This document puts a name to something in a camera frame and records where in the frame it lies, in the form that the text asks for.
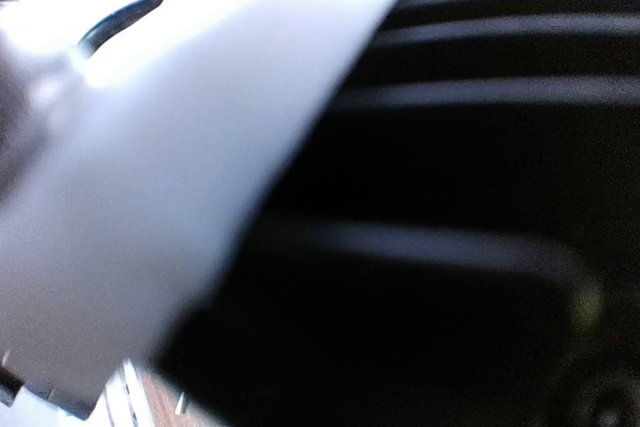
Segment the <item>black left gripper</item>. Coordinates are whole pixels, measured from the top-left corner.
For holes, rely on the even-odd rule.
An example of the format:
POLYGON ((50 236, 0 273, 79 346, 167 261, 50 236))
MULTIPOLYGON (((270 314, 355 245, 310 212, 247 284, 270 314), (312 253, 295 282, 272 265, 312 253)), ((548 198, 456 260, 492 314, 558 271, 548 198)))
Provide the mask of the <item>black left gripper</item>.
POLYGON ((398 0, 159 373, 232 426, 639 422, 639 0, 398 0))

